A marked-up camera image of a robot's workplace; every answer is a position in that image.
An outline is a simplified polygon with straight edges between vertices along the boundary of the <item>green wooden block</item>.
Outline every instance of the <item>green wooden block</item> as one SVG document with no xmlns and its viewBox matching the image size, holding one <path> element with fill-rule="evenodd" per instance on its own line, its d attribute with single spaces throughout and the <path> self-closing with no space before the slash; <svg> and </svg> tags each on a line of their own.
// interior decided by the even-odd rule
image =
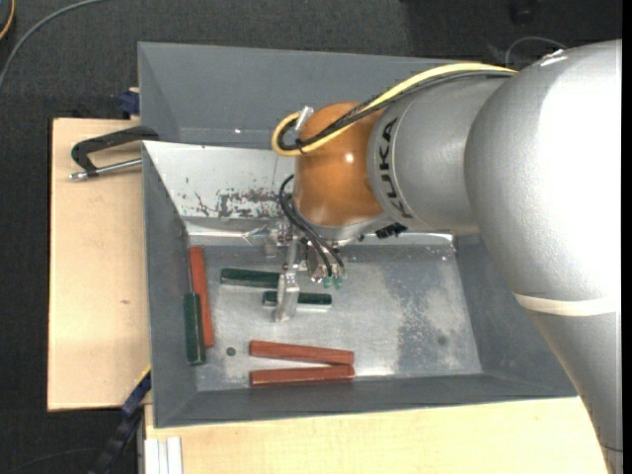
<svg viewBox="0 0 632 474">
<path fill-rule="evenodd" d="M 243 269 L 222 269 L 219 281 L 222 284 L 254 288 L 277 288 L 278 273 L 247 271 Z"/>
<path fill-rule="evenodd" d="M 183 302 L 185 313 L 185 338 L 187 344 L 187 362 L 189 365 L 200 365 L 206 361 L 204 342 L 201 330 L 201 311 L 199 295 L 187 293 Z"/>
<path fill-rule="evenodd" d="M 277 304 L 277 292 L 276 291 L 264 291 L 264 305 L 276 305 Z M 299 305 L 332 305 L 332 295 L 329 293 L 298 293 Z"/>
</svg>

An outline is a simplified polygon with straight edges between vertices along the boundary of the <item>wooden table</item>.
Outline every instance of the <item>wooden table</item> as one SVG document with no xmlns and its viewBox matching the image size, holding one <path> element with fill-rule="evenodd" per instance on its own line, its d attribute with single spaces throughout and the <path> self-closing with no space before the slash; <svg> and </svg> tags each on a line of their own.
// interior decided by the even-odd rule
<svg viewBox="0 0 632 474">
<path fill-rule="evenodd" d="M 119 406 L 149 362 L 140 173 L 67 179 L 74 143 L 135 124 L 53 124 L 50 411 Z M 181 437 L 187 474 L 606 472 L 579 398 L 176 429 L 154 429 L 151 411 L 144 436 Z"/>
</svg>

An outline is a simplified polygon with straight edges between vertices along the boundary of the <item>black clamp handle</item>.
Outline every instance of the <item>black clamp handle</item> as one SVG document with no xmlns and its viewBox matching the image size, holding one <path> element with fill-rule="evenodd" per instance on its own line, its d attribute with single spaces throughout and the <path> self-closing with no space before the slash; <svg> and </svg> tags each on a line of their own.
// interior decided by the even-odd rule
<svg viewBox="0 0 632 474">
<path fill-rule="evenodd" d="M 77 165 L 86 171 L 82 177 L 87 175 L 87 177 L 92 178 L 99 176 L 100 169 L 92 162 L 88 155 L 103 151 L 104 149 L 111 149 L 116 146 L 128 144 L 136 140 L 159 140 L 159 137 L 158 133 L 148 126 L 135 126 L 134 128 L 115 131 L 107 135 L 101 135 L 78 142 L 72 148 L 70 156 Z M 110 168 L 120 168 L 120 165 L 122 164 L 115 164 L 114 166 L 110 166 Z"/>
</svg>

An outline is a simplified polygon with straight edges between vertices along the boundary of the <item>black carpet floor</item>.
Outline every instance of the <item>black carpet floor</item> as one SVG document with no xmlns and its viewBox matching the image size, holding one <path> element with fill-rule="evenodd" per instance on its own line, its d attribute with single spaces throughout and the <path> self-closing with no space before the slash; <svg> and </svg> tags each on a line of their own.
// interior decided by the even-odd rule
<svg viewBox="0 0 632 474">
<path fill-rule="evenodd" d="M 80 0 L 17 0 L 17 39 Z M 541 0 L 512 24 L 511 0 L 125 0 L 69 13 L 21 49 L 0 92 L 0 474 L 85 473 L 116 411 L 48 414 L 48 137 L 55 116 L 122 118 L 137 85 L 136 43 L 468 58 L 502 64 L 542 36 L 567 46 L 622 37 L 622 0 Z M 0 68 L 7 56 L 4 43 Z M 516 64 L 550 52 L 516 47 Z M 77 206 L 77 215 L 84 214 Z M 120 472 L 133 472 L 134 451 Z"/>
</svg>

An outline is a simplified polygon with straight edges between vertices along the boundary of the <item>red bar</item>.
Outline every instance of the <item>red bar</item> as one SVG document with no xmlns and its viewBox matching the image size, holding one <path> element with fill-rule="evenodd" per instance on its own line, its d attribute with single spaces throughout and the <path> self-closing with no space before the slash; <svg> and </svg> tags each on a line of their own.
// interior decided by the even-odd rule
<svg viewBox="0 0 632 474">
<path fill-rule="evenodd" d="M 268 341 L 251 341 L 250 355 L 263 358 L 330 363 L 332 365 L 354 364 L 354 352 L 296 344 L 271 343 Z"/>
<path fill-rule="evenodd" d="M 328 367 L 275 368 L 253 370 L 250 373 L 251 386 L 284 386 L 299 383 L 326 383 L 352 381 L 356 373 L 350 365 Z"/>
<path fill-rule="evenodd" d="M 201 246 L 189 248 L 189 263 L 191 265 L 191 281 L 194 292 L 199 295 L 201 309 L 201 330 L 205 348 L 212 348 L 215 344 L 213 322 L 210 318 L 208 289 L 206 287 L 206 267 L 204 266 L 204 252 Z"/>
</svg>

